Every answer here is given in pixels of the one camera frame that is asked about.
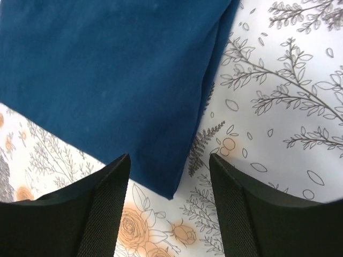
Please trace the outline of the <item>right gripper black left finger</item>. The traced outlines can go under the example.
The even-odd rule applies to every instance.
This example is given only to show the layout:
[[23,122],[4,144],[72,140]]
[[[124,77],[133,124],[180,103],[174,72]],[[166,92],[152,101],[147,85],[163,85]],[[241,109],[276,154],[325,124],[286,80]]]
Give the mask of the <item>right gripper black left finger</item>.
[[130,174],[124,154],[37,200],[1,203],[1,256],[113,256]]

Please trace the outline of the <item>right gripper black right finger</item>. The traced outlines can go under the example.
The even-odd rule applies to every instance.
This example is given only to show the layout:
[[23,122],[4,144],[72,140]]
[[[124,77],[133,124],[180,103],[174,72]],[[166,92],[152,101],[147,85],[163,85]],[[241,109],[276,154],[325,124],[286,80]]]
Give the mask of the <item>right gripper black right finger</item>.
[[342,200],[278,191],[217,154],[209,166],[225,256],[342,256]]

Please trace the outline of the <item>blue printed t shirt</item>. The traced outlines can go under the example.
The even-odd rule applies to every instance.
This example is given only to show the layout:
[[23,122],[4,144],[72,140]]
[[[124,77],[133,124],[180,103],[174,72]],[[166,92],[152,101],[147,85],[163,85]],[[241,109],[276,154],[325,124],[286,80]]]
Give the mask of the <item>blue printed t shirt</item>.
[[172,199],[238,1],[1,1],[1,102]]

